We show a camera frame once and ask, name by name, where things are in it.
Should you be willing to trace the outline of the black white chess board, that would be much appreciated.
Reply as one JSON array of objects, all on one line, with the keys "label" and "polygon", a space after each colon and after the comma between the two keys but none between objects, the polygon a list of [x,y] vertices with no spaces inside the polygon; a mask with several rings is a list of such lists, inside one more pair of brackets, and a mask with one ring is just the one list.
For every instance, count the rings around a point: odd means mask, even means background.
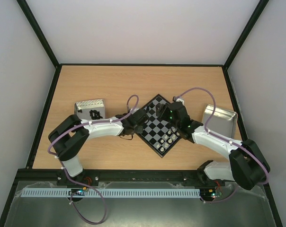
[{"label": "black white chess board", "polygon": [[144,105],[143,109],[146,111],[146,107],[149,106],[150,110],[147,111],[148,121],[146,121],[143,125],[143,132],[139,133],[138,136],[160,157],[164,157],[181,139],[177,130],[170,126],[167,121],[161,120],[156,116],[156,105],[157,104],[169,104],[169,101],[165,99],[160,94],[157,94],[153,99],[151,99],[146,105]]}]

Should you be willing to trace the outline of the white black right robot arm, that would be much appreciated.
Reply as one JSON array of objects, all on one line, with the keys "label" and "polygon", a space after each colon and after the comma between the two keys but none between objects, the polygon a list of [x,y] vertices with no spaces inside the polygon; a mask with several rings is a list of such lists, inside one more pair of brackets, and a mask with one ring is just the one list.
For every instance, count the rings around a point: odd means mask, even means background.
[{"label": "white black right robot arm", "polygon": [[198,180],[209,185],[213,180],[234,181],[240,187],[251,190],[256,184],[267,184],[270,168],[258,145],[228,138],[208,129],[203,123],[190,118],[182,102],[157,104],[156,115],[167,121],[180,137],[207,147],[226,158],[226,162],[205,162],[198,173]]}]

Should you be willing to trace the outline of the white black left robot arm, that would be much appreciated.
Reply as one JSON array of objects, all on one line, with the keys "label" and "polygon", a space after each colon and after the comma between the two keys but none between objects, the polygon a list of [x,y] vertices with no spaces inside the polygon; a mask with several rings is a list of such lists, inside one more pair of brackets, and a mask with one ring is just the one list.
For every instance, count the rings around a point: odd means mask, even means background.
[{"label": "white black left robot arm", "polygon": [[134,109],[108,119],[85,120],[72,114],[49,135],[51,142],[48,152],[60,160],[70,177],[82,173],[78,152],[87,140],[105,136],[134,135],[143,131],[148,120],[144,109]]}]

